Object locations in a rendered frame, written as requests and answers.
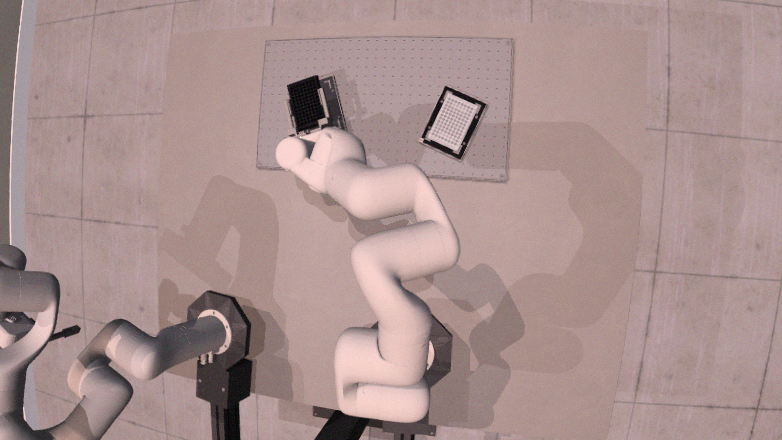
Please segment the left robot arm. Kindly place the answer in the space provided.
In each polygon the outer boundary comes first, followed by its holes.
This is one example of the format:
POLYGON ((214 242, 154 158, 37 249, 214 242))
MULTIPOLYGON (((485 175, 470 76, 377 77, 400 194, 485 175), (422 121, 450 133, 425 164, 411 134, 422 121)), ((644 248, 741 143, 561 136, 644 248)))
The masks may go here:
POLYGON ((60 424, 33 430, 23 418, 26 372, 55 331, 60 284, 51 273, 24 271, 26 262, 19 248, 0 244, 0 319, 12 312, 38 312, 30 332, 0 350, 0 440, 100 440, 133 396, 129 381, 108 365, 112 360, 132 376, 152 380, 200 355, 201 364, 207 363, 207 354, 212 363, 214 354, 232 344, 232 326, 216 309, 164 328, 156 337, 115 319, 69 369, 68 385, 83 399, 60 424))

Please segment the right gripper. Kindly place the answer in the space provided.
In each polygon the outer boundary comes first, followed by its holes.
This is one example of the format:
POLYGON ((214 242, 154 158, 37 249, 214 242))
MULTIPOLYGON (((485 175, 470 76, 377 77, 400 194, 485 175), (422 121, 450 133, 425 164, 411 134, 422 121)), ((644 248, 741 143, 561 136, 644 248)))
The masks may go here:
POLYGON ((290 102, 289 99, 284 100, 285 110, 286 110, 287 119, 288 119, 288 123, 289 123, 289 127, 290 127, 290 129, 287 130, 288 136, 291 136, 291 137, 295 136, 295 137, 299 137, 299 138, 302 138, 302 139, 308 139, 308 140, 316 142, 319 133, 324 129, 323 126, 331 124, 331 118, 330 118, 330 113, 329 113, 329 109, 328 109, 328 102, 327 102, 327 98, 326 98, 326 94, 325 94, 324 88, 319 88, 318 89, 318 93, 319 93, 320 102, 321 102, 321 105, 324 108, 324 112, 325 112, 325 116, 326 117, 318 120, 319 128, 314 129, 314 130, 310 130, 311 134, 309 134, 307 132, 299 134, 298 128, 294 127, 294 124, 293 124, 292 116, 294 116, 294 115, 293 115, 291 102, 290 102))

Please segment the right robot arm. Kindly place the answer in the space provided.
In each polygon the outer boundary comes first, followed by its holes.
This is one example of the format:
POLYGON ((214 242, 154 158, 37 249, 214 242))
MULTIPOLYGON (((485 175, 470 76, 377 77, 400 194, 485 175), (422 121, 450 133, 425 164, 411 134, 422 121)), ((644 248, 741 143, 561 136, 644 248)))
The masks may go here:
POLYGON ((333 127, 324 128, 316 142, 283 139, 276 160, 360 220, 414 214, 416 224, 370 234, 352 247, 353 272, 379 322, 378 329, 350 327, 340 334, 334 374, 344 414, 421 420, 431 399, 425 377, 434 360, 433 318, 401 283, 447 271, 459 259, 459 238, 436 190, 413 163, 367 166, 362 141, 333 127))

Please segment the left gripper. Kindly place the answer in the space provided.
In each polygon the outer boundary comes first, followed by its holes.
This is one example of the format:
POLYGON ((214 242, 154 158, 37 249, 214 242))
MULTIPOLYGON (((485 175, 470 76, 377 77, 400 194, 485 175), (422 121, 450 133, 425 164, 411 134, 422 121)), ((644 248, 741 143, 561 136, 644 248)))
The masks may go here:
MULTIPOLYGON (((10 316, 0 319, 0 346, 5 348, 22 339, 34 324, 35 321, 24 312, 12 312, 10 316)), ((78 325, 65 328, 61 332, 53 334, 50 341, 75 335, 80 332, 80 329, 78 325)))

